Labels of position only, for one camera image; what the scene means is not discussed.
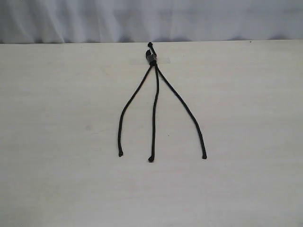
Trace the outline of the clear adhesive tape strip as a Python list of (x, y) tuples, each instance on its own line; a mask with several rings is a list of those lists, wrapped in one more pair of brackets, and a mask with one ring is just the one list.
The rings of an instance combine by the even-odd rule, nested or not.
[[(171, 61), (169, 58), (158, 58), (157, 64), (170, 64)], [(144, 58), (136, 58), (129, 60), (130, 65), (149, 65), (149, 62)]]

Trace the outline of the white backdrop curtain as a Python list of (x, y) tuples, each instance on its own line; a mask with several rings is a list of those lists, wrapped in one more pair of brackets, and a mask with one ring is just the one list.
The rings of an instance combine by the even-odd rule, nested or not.
[(300, 0), (3, 0), (0, 41), (186, 42), (301, 39)]

